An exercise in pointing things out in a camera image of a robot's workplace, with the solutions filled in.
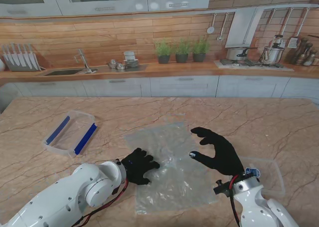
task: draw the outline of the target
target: wooden backsplash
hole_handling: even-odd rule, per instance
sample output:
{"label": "wooden backsplash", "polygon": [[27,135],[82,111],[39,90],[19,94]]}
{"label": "wooden backsplash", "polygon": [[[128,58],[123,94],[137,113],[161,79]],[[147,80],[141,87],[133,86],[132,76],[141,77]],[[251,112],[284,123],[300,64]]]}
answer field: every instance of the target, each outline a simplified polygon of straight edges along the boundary
{"label": "wooden backsplash", "polygon": [[[224,54],[224,46],[233,14],[227,18],[223,41],[217,41],[224,14],[216,16],[215,32],[208,36],[208,58]],[[46,68],[81,66],[73,58],[84,49],[89,65],[103,65],[111,59],[123,61],[124,51],[132,50],[143,62],[155,62],[154,42],[181,38],[198,40],[207,34],[212,15],[166,16],[155,19],[121,19],[88,22],[0,23],[0,44],[30,43],[39,64]]]}
{"label": "wooden backsplash", "polygon": [[[283,3],[317,3],[318,0],[211,0],[209,8],[234,8],[252,5]],[[278,10],[271,24],[266,26],[270,11],[265,11],[257,27],[252,46],[258,40],[260,47],[266,45],[283,27],[287,10]],[[303,15],[302,9],[293,10],[285,32],[285,38],[294,36]],[[224,13],[217,15],[215,32],[207,37],[210,43],[208,59],[225,58],[225,43],[233,19],[231,13],[226,22],[225,39],[217,41],[224,20]],[[156,62],[154,42],[165,38],[169,42],[180,38],[191,41],[207,35],[206,30],[213,15],[165,16],[149,19],[148,17],[127,19],[64,21],[39,23],[0,23],[0,44],[30,43],[35,49],[39,63],[46,68],[83,66],[73,58],[77,49],[84,49],[89,65],[103,65],[111,59],[123,61],[123,52],[133,50],[141,63]],[[319,10],[311,10],[301,36],[309,33],[319,34]],[[311,38],[314,46],[319,41]],[[260,50],[250,51],[252,58],[260,55]]]}

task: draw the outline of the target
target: faucet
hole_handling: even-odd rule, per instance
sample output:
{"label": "faucet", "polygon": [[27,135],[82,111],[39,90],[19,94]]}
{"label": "faucet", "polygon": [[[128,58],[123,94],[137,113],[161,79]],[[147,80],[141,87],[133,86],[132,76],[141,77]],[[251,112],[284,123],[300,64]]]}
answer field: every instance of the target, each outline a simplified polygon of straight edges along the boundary
{"label": "faucet", "polygon": [[88,63],[87,63],[87,61],[85,59],[85,55],[84,55],[83,50],[82,49],[78,49],[78,52],[79,52],[79,54],[74,56],[74,59],[76,60],[77,63],[79,63],[78,59],[77,59],[78,56],[82,59],[82,61],[84,63],[84,66],[86,68],[86,72],[85,73],[94,73],[94,72],[96,72],[96,71],[92,71],[91,68],[89,67],[89,65],[88,65]]}

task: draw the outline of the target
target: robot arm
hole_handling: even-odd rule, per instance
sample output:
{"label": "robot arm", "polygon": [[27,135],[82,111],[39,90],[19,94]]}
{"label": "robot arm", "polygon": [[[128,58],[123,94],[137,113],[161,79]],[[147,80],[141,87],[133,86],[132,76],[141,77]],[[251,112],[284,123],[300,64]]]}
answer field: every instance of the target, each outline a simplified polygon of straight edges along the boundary
{"label": "robot arm", "polygon": [[146,151],[137,148],[122,161],[82,164],[71,176],[36,195],[3,227],[71,227],[88,206],[97,208],[108,202],[125,180],[148,184],[144,173],[160,167],[152,160]]}
{"label": "robot arm", "polygon": [[215,157],[211,158],[196,151],[190,152],[190,157],[211,169],[216,169],[223,175],[234,176],[232,181],[224,184],[221,180],[217,181],[218,186],[214,188],[214,191],[216,194],[224,193],[231,198],[236,218],[233,198],[243,206],[240,223],[238,218],[236,220],[238,226],[298,227],[282,204],[273,199],[267,201],[262,197],[261,190],[264,186],[259,183],[257,177],[244,174],[243,165],[230,142],[223,136],[205,128],[197,127],[191,132],[204,138],[200,141],[201,145],[215,146]]}

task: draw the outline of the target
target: blue handle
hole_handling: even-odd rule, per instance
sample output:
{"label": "blue handle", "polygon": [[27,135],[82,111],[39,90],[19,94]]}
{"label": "blue handle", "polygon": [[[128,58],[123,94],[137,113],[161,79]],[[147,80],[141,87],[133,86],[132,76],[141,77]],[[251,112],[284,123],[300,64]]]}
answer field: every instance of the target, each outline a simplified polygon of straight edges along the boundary
{"label": "blue handle", "polygon": [[75,147],[74,149],[74,153],[76,155],[78,155],[81,150],[83,149],[83,147],[85,146],[85,144],[88,142],[88,140],[91,138],[91,136],[93,135],[94,131],[96,130],[97,126],[95,125],[95,123],[93,123],[93,125],[90,127],[90,129],[87,131],[87,133],[85,133],[84,137],[82,138],[82,140],[79,142],[79,144]]}
{"label": "blue handle", "polygon": [[62,129],[68,124],[70,117],[67,116],[64,121],[56,128],[56,130],[52,133],[52,135],[46,140],[46,144],[50,145],[50,143],[54,140],[54,138],[62,131]]}

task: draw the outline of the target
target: potted plant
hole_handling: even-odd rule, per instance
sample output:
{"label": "potted plant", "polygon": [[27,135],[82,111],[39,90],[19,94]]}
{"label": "potted plant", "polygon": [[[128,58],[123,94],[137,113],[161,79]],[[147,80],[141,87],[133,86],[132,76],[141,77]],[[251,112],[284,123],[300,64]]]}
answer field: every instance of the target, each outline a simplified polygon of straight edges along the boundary
{"label": "potted plant", "polygon": [[155,52],[159,59],[159,64],[167,64],[171,54],[171,46],[163,40],[155,43]]}
{"label": "potted plant", "polygon": [[209,50],[208,41],[201,38],[199,41],[197,41],[194,44],[194,47],[193,47],[193,61],[194,62],[203,62],[208,50]]}
{"label": "potted plant", "polygon": [[174,52],[176,57],[176,62],[185,63],[188,58],[188,53],[190,51],[189,41],[181,39],[178,45],[175,45]]}

